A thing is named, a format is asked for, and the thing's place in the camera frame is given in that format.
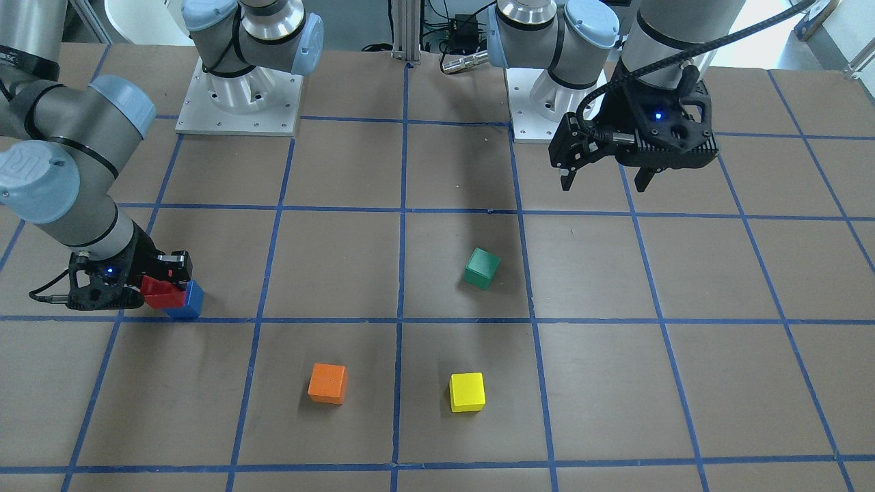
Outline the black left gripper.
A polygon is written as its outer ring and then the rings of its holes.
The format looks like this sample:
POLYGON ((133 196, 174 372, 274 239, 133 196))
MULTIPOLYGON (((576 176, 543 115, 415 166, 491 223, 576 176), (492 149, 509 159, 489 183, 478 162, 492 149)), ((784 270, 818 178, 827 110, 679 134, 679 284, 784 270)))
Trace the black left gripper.
MULTIPOLYGON (((641 82, 650 87, 676 90, 678 96, 690 93, 701 78, 695 65, 680 70, 680 80, 669 82, 668 87, 656 87, 638 79, 626 81, 621 87, 608 90, 600 111, 591 119, 569 112, 565 114, 549 145, 550 164, 559 168, 563 192, 569 192, 578 171, 605 156, 615 156, 623 165, 623 156, 636 146, 634 122, 624 89, 632 82, 641 82)), ((660 168, 642 167, 634 177, 638 193, 644 193, 660 168)))

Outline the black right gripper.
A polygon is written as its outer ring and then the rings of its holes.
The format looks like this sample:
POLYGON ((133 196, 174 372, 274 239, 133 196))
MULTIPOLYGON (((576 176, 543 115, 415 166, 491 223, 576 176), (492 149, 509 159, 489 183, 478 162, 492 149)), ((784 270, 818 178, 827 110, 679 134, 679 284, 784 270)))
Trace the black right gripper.
POLYGON ((153 240, 134 223, 131 242, 109 259, 109 268, 112 270, 110 284, 140 288, 143 276, 150 276, 184 288, 191 281, 193 260, 188 251, 165 253, 157 249, 153 240))

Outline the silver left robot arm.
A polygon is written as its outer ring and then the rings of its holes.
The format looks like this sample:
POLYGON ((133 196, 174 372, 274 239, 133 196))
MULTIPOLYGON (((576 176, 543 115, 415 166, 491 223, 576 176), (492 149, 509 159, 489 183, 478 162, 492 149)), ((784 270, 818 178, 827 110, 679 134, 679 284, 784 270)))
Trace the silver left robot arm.
POLYGON ((500 68, 541 70, 557 122, 550 164, 571 189, 579 170, 606 156, 635 167, 646 190, 665 170, 700 169, 718 158, 712 98, 702 77, 742 1, 643 1, 625 20, 603 1, 498 1, 487 9, 487 52, 500 68))

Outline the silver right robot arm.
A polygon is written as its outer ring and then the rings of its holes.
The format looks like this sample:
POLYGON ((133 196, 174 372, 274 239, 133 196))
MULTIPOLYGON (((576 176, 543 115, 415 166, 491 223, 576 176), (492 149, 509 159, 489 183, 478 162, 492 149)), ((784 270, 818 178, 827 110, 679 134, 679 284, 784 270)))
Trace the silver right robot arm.
MULTIPOLYGON (((2 203, 72 254, 72 289, 81 272, 98 292, 140 293, 163 282, 191 283, 183 251, 167 254, 109 195, 157 117, 153 100, 125 78, 101 75, 76 90, 60 81, 65 1, 2 3, 2 203)), ((185 34, 224 110, 268 90, 260 74, 312 74, 325 25, 301 1, 182 1, 185 34)))

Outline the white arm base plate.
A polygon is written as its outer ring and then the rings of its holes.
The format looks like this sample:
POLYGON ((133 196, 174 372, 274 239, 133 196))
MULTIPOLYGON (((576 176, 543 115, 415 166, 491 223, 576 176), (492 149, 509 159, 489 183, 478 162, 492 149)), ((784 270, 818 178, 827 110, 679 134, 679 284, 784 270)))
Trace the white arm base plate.
POLYGON ((593 87, 573 90, 550 78, 546 69, 506 69, 507 99, 513 139, 525 144, 548 144, 563 115, 578 108, 588 93, 607 82, 601 71, 593 87))
POLYGON ((203 71, 197 60, 175 130, 200 136, 293 137, 306 78, 255 68, 237 78, 203 71))

